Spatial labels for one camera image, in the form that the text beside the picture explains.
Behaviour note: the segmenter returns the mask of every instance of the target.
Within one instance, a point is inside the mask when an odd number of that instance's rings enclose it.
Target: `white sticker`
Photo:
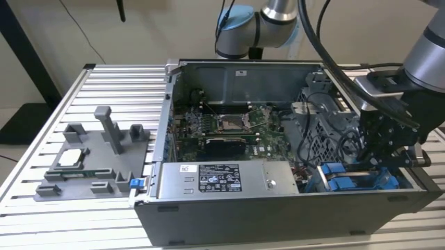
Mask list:
[[[180,172],[196,172],[197,165],[180,165]]]
[[[236,70],[235,71],[235,76],[244,77],[245,75],[247,75],[247,70]]]

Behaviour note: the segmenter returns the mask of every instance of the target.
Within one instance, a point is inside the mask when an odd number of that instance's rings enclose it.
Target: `white wall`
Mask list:
[[[25,103],[42,102],[37,88],[0,34],[0,108],[19,108]]]
[[[162,64],[166,58],[213,58],[221,0],[62,0],[108,64]],[[312,0],[312,23],[323,0]],[[236,0],[259,9],[265,0]],[[9,0],[53,81],[64,90],[85,63],[100,63],[57,0]],[[339,63],[402,61],[434,10],[418,0],[332,0],[322,41]],[[316,59],[307,40],[297,59]],[[287,48],[265,59],[285,59]]]
[[[324,0],[309,11],[315,27]],[[320,40],[336,63],[400,63],[435,9],[418,0],[331,0]],[[299,59],[317,59],[307,39]]]
[[[124,0],[126,22],[114,0],[64,0],[108,64],[162,64],[168,58],[213,58],[213,32],[221,1]],[[54,81],[64,90],[85,63],[100,63],[57,0],[9,0]],[[236,4],[263,5],[260,0]],[[287,49],[264,52],[285,58]]]

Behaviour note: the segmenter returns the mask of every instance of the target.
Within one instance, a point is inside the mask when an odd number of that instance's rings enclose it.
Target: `gray mounting post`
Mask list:
[[[96,108],[94,118],[100,121],[101,125],[104,126],[105,137],[108,138],[112,151],[116,155],[118,155],[124,151],[124,149],[122,146],[120,145],[118,132],[114,130],[109,114],[110,114],[110,108],[108,106],[98,106]]]

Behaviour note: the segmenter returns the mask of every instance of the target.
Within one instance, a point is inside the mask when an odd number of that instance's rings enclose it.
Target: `black cable harness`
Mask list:
[[[309,113],[309,109],[308,109],[308,103],[312,103],[309,101],[309,97],[315,94],[322,94],[326,95],[328,97],[330,94],[326,92],[312,92],[304,99],[304,104],[305,104],[305,123],[304,123],[304,130],[301,131],[301,140],[299,141],[297,147],[296,147],[296,158],[297,160],[309,168],[315,168],[315,165],[312,164],[312,161],[319,158],[319,155],[316,154],[312,158],[309,157],[309,153],[307,152],[307,156],[305,159],[303,159],[301,155],[300,155],[300,150],[301,147],[304,145],[304,142],[307,140],[307,136],[308,136],[308,130],[309,130],[309,123],[311,123],[311,113]],[[328,122],[330,127],[335,130],[335,132],[340,135],[339,140],[335,140],[331,136],[326,135],[326,134],[316,134],[315,136],[312,136],[311,140],[308,141],[308,147],[307,150],[311,150],[312,147],[312,143],[315,141],[316,138],[324,138],[328,139],[331,142],[335,143],[335,150],[334,150],[334,155],[335,157],[344,162],[344,143],[350,142],[355,151],[358,152],[362,149],[362,145],[360,145],[360,141],[359,141],[359,133],[355,130],[346,130],[344,129],[338,129],[336,127],[332,126],[332,124]]]
[[[398,62],[386,62],[383,64],[368,64],[362,66],[338,66],[342,70],[358,70],[358,69],[372,69],[372,68],[383,68],[383,67],[402,67],[403,64]]]
[[[305,9],[305,0],[297,0],[297,13],[300,18],[300,23],[307,35],[307,39],[311,42],[311,45],[323,61],[323,64],[331,73],[338,84],[343,87],[344,91],[350,95],[356,95],[364,102],[367,102],[382,114],[394,119],[400,125],[404,125],[410,128],[418,128],[418,123],[414,122],[406,114],[395,112],[390,107],[382,104],[379,100],[371,97],[356,84],[350,80],[350,78],[343,73],[342,69],[338,67],[334,59],[327,53],[323,45],[319,42],[319,39],[315,35],[308,15]]]

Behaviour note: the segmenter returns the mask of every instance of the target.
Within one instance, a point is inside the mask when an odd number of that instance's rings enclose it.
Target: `power supply label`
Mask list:
[[[240,192],[241,176],[237,164],[199,165],[199,191]]]

